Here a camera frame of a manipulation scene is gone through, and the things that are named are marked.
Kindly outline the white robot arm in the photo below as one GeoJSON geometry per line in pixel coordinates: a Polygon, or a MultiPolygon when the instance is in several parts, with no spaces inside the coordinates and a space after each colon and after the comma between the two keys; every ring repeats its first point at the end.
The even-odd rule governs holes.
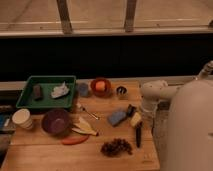
{"type": "Polygon", "coordinates": [[[172,100],[171,113],[189,120],[204,130],[213,130],[213,81],[207,77],[213,71],[213,60],[206,63],[199,74],[182,86],[169,86],[165,80],[140,85],[141,111],[154,118],[162,100],[172,100]]]}

